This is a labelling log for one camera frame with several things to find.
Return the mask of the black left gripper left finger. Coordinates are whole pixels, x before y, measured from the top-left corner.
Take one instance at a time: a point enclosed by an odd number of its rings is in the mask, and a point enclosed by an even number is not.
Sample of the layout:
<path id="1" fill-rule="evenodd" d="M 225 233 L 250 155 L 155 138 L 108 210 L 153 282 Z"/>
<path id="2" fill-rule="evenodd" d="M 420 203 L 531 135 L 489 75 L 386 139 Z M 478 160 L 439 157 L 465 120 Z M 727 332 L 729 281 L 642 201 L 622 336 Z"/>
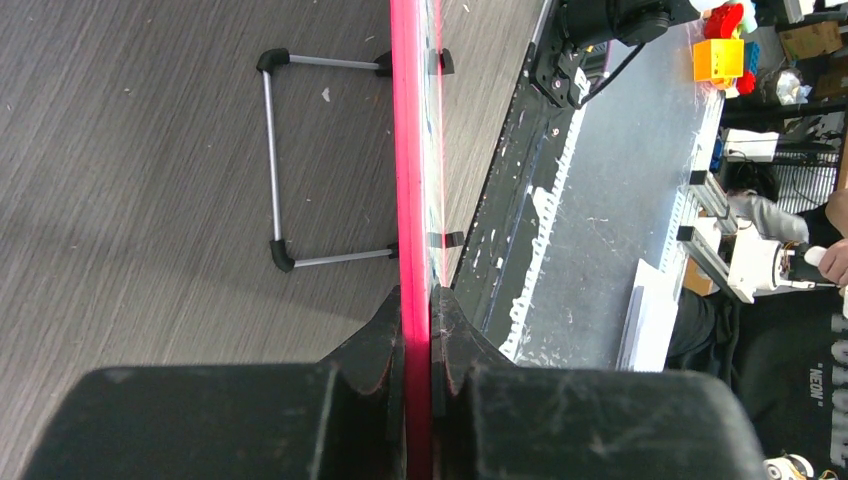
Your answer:
<path id="1" fill-rule="evenodd" d="M 315 363 L 120 366 L 60 403 L 27 479 L 398 479 L 398 290 Z"/>

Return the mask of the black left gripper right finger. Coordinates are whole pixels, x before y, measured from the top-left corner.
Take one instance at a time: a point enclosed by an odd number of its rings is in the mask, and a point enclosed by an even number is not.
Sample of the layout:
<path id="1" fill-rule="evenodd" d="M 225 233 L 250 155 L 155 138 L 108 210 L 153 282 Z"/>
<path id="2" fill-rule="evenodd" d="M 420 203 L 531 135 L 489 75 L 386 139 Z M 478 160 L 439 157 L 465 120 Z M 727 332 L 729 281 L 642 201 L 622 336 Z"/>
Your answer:
<path id="1" fill-rule="evenodd" d="M 520 367 L 431 295 L 438 479 L 762 479 L 722 382 L 699 373 Z"/>

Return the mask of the pink framed whiteboard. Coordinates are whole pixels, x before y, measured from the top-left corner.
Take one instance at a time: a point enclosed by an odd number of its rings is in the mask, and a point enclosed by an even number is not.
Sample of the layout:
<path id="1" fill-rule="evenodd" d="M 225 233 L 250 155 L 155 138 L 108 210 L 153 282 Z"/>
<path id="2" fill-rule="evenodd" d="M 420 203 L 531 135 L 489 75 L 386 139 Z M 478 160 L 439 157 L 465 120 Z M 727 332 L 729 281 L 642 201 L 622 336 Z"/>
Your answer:
<path id="1" fill-rule="evenodd" d="M 433 478 L 431 291 L 445 273 L 442 75 L 430 75 L 442 49 L 438 1 L 390 4 L 401 328 L 404 343 L 406 476 Z"/>

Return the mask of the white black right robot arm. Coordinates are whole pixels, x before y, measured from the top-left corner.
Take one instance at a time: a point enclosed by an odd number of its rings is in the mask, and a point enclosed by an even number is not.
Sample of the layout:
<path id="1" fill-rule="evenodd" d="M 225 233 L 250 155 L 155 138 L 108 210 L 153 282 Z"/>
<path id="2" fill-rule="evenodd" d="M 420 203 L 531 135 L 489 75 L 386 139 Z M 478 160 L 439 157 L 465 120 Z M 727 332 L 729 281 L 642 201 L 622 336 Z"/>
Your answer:
<path id="1" fill-rule="evenodd" d="M 613 40 L 633 47 L 699 19 L 701 12 L 685 0 L 571 0 L 555 16 L 563 38 L 575 47 Z"/>

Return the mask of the operator bare forearm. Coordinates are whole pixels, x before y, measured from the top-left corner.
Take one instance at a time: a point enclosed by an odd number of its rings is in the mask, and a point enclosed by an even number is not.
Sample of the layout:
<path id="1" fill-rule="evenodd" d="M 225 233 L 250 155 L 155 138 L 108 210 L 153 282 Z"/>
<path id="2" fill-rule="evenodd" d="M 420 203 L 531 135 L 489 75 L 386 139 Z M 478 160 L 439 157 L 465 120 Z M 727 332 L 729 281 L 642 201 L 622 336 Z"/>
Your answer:
<path id="1" fill-rule="evenodd" d="M 825 215 L 830 224 L 846 239 L 848 237 L 847 189 L 839 189 L 829 195 L 825 206 Z"/>

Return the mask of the operator bare hand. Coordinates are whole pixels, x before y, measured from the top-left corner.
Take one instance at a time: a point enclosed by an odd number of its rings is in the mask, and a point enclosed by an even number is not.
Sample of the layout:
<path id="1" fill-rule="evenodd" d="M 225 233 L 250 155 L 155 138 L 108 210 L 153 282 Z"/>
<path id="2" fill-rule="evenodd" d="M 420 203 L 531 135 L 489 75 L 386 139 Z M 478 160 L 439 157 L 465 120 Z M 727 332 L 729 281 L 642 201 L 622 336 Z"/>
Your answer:
<path id="1" fill-rule="evenodd" d="M 824 278 L 839 287 L 848 283 L 848 240 L 842 239 L 831 245 L 819 263 Z"/>

